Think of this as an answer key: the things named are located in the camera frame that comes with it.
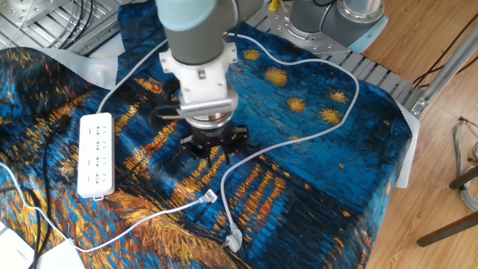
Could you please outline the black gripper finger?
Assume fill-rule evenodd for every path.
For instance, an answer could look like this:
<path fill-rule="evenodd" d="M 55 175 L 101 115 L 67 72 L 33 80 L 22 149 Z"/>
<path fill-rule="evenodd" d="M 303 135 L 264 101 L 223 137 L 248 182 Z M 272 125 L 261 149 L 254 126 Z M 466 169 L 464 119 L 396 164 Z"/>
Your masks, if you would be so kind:
<path fill-rule="evenodd" d="M 206 160 L 209 167 L 212 166 L 211 163 L 211 145 L 206 144 L 196 144 L 189 137 L 181 139 L 182 150 L 187 153 L 191 158 L 195 160 Z"/>
<path fill-rule="evenodd" d="M 246 126 L 237 126 L 229 129 L 223 142 L 223 152 L 227 164 L 230 164 L 230 155 L 238 152 L 247 142 L 249 131 Z"/>

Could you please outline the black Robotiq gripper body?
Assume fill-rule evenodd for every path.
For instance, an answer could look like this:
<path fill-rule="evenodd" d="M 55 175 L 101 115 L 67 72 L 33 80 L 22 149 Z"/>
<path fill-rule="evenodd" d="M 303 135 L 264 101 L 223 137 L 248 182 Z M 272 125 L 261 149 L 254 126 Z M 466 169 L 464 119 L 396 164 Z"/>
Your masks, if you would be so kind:
<path fill-rule="evenodd" d="M 232 127 L 232 125 L 224 125 L 215 129 L 198 129 L 193 127 L 192 141 L 196 144 L 210 144 L 211 148 L 215 146 L 221 146 L 223 148 L 223 142 L 229 133 L 229 129 Z"/>

